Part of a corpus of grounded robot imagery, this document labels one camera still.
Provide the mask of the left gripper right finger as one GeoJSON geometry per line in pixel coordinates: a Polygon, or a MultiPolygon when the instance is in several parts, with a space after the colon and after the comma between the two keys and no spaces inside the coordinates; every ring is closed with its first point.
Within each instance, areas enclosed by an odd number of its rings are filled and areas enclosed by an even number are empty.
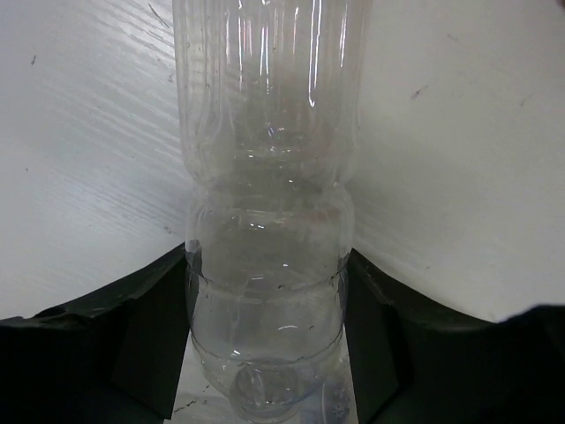
{"type": "Polygon", "coordinates": [[[493,323],[429,299],[358,252],[347,271],[360,422],[563,422],[562,306],[493,323]]]}

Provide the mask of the clear unlabelled plastic bottle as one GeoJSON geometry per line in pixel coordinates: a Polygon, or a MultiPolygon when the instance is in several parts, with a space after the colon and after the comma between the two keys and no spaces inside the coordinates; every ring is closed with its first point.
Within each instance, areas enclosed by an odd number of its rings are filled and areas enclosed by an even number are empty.
{"type": "Polygon", "coordinates": [[[234,412],[279,423],[343,337],[367,1],[176,1],[192,345],[234,412]]]}

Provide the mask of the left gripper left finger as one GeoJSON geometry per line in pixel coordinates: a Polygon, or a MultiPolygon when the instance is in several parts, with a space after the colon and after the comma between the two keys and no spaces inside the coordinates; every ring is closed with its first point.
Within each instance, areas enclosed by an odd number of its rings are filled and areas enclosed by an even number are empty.
{"type": "Polygon", "coordinates": [[[1,322],[4,423],[162,423],[189,333],[185,250],[30,318],[1,322]]]}

